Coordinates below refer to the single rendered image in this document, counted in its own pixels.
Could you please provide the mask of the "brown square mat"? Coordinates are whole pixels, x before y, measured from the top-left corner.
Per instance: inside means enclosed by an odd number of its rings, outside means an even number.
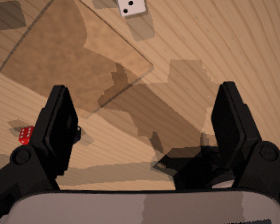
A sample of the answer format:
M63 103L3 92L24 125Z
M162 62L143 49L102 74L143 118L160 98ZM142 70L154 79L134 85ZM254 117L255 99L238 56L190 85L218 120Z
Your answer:
M54 0L0 72L46 99L68 87L84 119L153 67L81 0Z

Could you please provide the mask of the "white die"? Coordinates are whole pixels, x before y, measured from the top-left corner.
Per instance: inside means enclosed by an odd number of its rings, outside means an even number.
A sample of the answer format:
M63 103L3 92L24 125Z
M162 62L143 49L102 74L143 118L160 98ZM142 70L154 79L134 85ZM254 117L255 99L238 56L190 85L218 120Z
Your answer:
M144 0L116 0L121 17L145 12Z

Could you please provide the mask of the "black die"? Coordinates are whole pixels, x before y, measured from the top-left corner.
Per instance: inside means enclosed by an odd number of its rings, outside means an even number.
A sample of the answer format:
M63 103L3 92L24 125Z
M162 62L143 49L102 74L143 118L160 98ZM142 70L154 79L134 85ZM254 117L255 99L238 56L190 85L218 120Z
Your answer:
M81 127L77 126L75 138L74 138L74 144L77 143L81 139Z

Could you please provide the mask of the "red die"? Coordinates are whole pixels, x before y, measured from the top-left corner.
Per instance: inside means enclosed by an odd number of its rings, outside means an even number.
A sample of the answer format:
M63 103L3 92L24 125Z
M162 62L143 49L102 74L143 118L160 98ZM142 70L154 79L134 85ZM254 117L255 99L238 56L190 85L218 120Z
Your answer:
M28 144L33 129L34 129L34 126L21 129L20 136L19 136L19 141L23 145Z

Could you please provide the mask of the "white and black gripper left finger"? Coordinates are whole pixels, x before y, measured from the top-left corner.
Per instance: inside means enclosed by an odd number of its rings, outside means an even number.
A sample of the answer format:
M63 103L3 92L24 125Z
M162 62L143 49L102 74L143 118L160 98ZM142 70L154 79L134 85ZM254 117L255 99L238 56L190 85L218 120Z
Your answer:
M0 169L0 218L26 195L60 190L55 179L68 169L77 125L68 88L54 85L28 145L15 148L10 163Z

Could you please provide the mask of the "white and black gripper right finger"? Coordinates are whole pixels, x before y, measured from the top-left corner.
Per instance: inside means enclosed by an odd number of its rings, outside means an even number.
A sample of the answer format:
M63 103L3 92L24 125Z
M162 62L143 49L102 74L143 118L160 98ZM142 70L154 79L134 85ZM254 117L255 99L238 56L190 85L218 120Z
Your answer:
M211 122L223 168L236 177L231 188L261 191L280 205L280 150L272 142L262 141L233 81L220 84Z

